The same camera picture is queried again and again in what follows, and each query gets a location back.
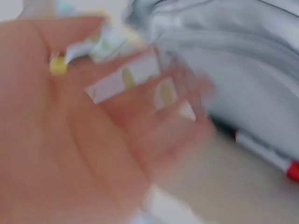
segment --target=finger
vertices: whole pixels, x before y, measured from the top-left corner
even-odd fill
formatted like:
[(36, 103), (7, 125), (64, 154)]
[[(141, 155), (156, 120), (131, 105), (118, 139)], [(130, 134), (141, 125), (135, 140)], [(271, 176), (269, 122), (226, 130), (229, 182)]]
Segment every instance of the finger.
[[(173, 115), (178, 114), (178, 110), (181, 105), (189, 100), (197, 99), (200, 101), (204, 95), (209, 93), (213, 89), (213, 85), (210, 80), (206, 77), (200, 77), (194, 84), (194, 90), (185, 93), (184, 96), (181, 96), (170, 106), (165, 107), (155, 113), (149, 114), (136, 114), (134, 116), (135, 120), (128, 122), (130, 125), (130, 133), (135, 137), (146, 135), (151, 132), (153, 129), (158, 128), (160, 125), (164, 124), (168, 118), (171, 118)], [(197, 112), (197, 116), (202, 115), (203, 111), (200, 110)]]
[(139, 206), (149, 183), (127, 148), (127, 134), (96, 108), (85, 93), (69, 109), (66, 114), (69, 130), (96, 184), (105, 188), (107, 195), (111, 194), (122, 211)]
[(162, 76), (153, 78), (140, 86), (102, 102), (99, 107), (104, 109), (116, 121), (118, 126), (131, 133), (130, 126), (132, 124), (137, 125), (138, 122), (141, 122), (139, 118), (147, 118), (155, 111), (154, 105), (147, 99), (148, 91), (156, 87), (161, 81), (172, 76), (174, 72), (175, 70), (169, 70)]
[(214, 127), (208, 119), (203, 118), (199, 124), (195, 124), (176, 145), (168, 148), (156, 157), (144, 163), (143, 169), (153, 182), (164, 179), (179, 165), (179, 163), (193, 150), (202, 148), (215, 133)]
[(150, 49), (142, 49), (128, 56), (100, 63), (85, 58), (73, 64), (64, 78), (72, 79), (73, 84), (80, 89), (86, 88), (113, 74), (125, 64), (149, 53)]
[(50, 55), (53, 51), (64, 52), (68, 45), (84, 40), (96, 29), (100, 29), (104, 21), (104, 17), (85, 16), (31, 22), (43, 38)]
[(57, 88), (64, 93), (66, 97), (73, 96), (76, 92), (81, 92), (84, 88), (90, 86), (95, 81), (105, 78), (118, 70), (122, 65), (134, 60), (144, 52), (136, 52), (132, 55), (109, 62), (93, 63), (88, 57), (78, 59), (71, 64), (70, 70), (64, 76), (52, 76)]

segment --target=yellow pill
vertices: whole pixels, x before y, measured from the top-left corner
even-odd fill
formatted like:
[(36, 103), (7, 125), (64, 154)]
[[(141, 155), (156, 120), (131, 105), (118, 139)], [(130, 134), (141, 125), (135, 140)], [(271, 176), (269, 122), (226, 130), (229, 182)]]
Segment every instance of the yellow pill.
[(90, 39), (92, 40), (92, 42), (97, 43), (100, 41), (101, 39), (101, 33), (98, 32), (97, 34), (93, 34)]
[(168, 85), (162, 84), (160, 91), (160, 96), (164, 106), (170, 106), (173, 102), (171, 89)]
[(64, 57), (54, 57), (50, 61), (50, 71), (55, 76), (63, 75), (67, 72), (68, 64), (64, 63)]
[(107, 40), (104, 40), (102, 43), (102, 47), (104, 50), (109, 50), (110, 49), (110, 44)]
[(124, 70), (122, 70), (122, 82), (124, 83), (126, 90), (136, 86), (130, 69), (125, 68)]

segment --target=marker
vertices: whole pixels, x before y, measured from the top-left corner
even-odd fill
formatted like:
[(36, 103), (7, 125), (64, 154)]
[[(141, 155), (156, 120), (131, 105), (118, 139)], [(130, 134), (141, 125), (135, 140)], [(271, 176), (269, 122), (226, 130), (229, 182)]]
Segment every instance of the marker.
[(212, 117), (218, 130), (235, 139), (235, 142), (248, 151), (263, 158), (266, 162), (283, 171), (290, 179), (299, 182), (299, 163), (281, 154), (275, 148), (261, 142), (250, 134), (230, 127), (223, 121)]

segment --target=white surface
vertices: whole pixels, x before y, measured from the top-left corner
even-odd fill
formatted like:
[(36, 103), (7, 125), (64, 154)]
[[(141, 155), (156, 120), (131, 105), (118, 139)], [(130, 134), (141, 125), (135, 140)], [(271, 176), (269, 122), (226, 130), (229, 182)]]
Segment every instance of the white surface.
[(23, 0), (1, 0), (0, 1), (0, 22), (11, 20), (23, 10)]

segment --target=palm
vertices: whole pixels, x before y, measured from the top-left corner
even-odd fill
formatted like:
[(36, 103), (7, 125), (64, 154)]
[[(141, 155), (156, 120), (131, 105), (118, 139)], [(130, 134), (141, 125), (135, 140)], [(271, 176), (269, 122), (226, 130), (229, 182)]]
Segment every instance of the palm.
[(52, 77), (49, 49), (64, 50), (101, 23), (75, 20), (59, 23), (78, 26), (68, 31), (56, 21), (0, 27), (1, 148), (9, 149), (0, 151), (0, 198), (12, 223), (124, 223), (180, 156), (175, 146), (190, 132), (202, 141), (211, 131), (204, 118), (198, 125), (170, 111), (152, 115), (142, 88), (94, 105), (84, 87), (130, 58)]

